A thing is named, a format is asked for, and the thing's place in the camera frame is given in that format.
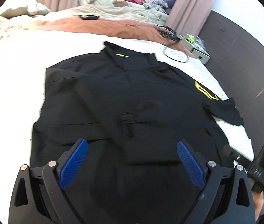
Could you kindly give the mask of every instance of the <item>white wall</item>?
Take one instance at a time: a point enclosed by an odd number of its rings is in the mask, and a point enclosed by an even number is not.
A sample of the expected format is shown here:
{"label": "white wall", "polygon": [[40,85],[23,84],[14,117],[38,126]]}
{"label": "white wall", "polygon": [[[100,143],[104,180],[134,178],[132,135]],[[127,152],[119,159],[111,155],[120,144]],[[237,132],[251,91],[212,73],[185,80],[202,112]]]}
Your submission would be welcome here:
{"label": "white wall", "polygon": [[264,46],[264,7],[258,0],[216,0],[212,10],[241,26]]}

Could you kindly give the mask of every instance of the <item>patterned fabric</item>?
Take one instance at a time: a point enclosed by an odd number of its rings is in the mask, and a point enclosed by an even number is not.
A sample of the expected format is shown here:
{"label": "patterned fabric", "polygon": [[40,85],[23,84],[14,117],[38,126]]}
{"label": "patterned fabric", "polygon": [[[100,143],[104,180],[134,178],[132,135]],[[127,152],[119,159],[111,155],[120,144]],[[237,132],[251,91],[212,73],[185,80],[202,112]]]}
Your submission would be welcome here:
{"label": "patterned fabric", "polygon": [[143,5],[145,8],[155,8],[158,11],[165,12],[164,8],[168,8],[168,4],[165,0],[144,0]]}

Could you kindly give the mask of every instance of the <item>black shirt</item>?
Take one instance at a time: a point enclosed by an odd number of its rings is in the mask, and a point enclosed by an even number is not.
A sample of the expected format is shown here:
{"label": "black shirt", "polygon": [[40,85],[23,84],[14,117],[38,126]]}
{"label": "black shirt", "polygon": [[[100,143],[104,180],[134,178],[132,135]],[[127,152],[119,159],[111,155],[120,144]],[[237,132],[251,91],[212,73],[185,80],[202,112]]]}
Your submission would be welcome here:
{"label": "black shirt", "polygon": [[232,167],[212,115],[233,125],[242,118],[233,98],[222,101],[154,54],[105,46],[46,70],[31,166],[85,138],[88,155],[66,193],[87,224],[179,223],[199,189],[180,164],[177,142],[186,139],[207,161]]}

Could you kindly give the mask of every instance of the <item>bed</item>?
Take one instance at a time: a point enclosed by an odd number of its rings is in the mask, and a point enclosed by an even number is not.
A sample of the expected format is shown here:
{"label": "bed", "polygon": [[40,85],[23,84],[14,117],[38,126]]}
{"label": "bed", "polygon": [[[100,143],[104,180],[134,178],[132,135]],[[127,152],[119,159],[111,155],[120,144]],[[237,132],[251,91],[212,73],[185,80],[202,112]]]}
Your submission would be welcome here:
{"label": "bed", "polygon": [[[173,45],[155,30],[153,24],[162,20],[157,19],[157,13],[135,5],[106,5],[112,2],[96,0],[96,4],[34,17],[0,17],[0,220],[3,224],[8,222],[10,197],[19,168],[29,164],[31,129],[44,100],[47,67],[73,56],[98,53],[103,42],[109,41],[138,52],[155,53],[159,61],[184,71],[221,99],[228,98],[206,67],[182,44]],[[86,21],[77,16],[89,13],[100,14],[101,19]],[[163,54],[164,46],[183,51],[190,56],[189,61],[179,63],[167,58]],[[221,119],[216,122],[230,146],[252,160],[251,140],[244,127]]]}

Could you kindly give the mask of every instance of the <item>white pillow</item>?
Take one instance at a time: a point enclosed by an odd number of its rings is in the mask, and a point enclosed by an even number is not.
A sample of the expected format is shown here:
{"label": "white pillow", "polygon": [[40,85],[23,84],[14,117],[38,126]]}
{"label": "white pillow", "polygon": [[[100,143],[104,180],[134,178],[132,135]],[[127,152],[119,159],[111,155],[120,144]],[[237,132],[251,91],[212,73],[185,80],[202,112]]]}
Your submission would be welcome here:
{"label": "white pillow", "polygon": [[0,16],[8,19],[21,15],[46,15],[49,12],[49,8],[36,0],[6,0],[0,7]]}

